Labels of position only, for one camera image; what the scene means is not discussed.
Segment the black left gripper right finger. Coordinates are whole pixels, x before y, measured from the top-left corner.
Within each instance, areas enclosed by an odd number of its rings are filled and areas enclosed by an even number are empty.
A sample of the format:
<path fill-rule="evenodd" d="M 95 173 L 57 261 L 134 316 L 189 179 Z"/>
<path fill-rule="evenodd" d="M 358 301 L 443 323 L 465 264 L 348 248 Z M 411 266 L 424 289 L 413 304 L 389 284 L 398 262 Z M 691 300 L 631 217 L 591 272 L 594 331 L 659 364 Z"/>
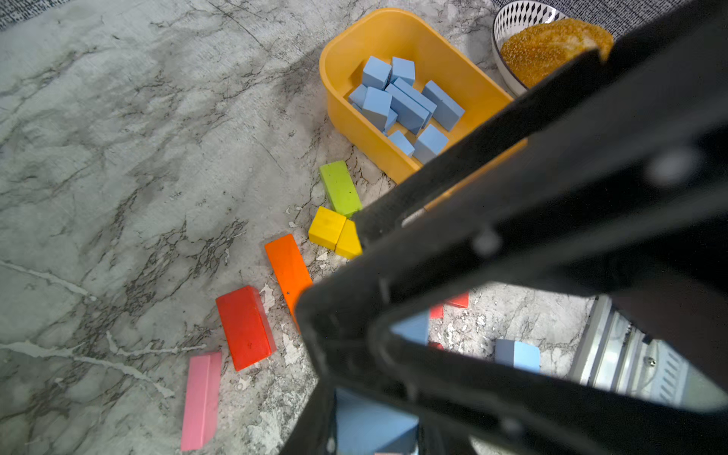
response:
<path fill-rule="evenodd" d="M 727 214 L 727 5 L 694 1 L 567 64 L 355 218 L 364 248 L 619 244 Z"/>

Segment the light blue long block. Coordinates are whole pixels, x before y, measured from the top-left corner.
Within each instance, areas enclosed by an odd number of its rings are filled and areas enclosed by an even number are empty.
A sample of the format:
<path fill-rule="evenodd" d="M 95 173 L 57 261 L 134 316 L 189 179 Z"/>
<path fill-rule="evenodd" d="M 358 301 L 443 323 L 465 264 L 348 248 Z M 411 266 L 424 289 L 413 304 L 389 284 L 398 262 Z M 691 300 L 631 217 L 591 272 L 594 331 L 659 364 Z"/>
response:
<path fill-rule="evenodd" d="M 336 390 L 337 454 L 417 454 L 418 426 L 412 414 Z"/>
<path fill-rule="evenodd" d="M 414 102 L 421 105 L 428 111 L 428 116 L 431 118 L 437 109 L 437 105 L 428 99 L 425 95 L 417 91 L 412 85 L 407 83 L 403 78 L 397 78 L 392 85 L 402 91 L 405 95 L 411 98 Z"/>
<path fill-rule="evenodd" d="M 413 155 L 415 147 L 401 131 L 389 134 L 388 139 L 407 157 Z"/>

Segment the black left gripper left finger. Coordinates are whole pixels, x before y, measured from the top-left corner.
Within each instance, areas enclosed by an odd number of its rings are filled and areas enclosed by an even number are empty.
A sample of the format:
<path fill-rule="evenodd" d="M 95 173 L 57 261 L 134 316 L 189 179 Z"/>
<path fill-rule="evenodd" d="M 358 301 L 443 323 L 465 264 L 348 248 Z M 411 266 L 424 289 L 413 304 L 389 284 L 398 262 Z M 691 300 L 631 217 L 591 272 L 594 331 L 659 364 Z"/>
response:
<path fill-rule="evenodd" d="M 297 319 L 320 376 L 284 445 L 323 454 L 336 388 L 417 416 L 426 453 L 469 453 L 470 436 L 521 454 L 724 454 L 727 413 L 696 413 L 525 373 L 404 339 L 394 324 L 454 294 L 457 282 L 371 289 L 334 276 L 303 293 Z"/>

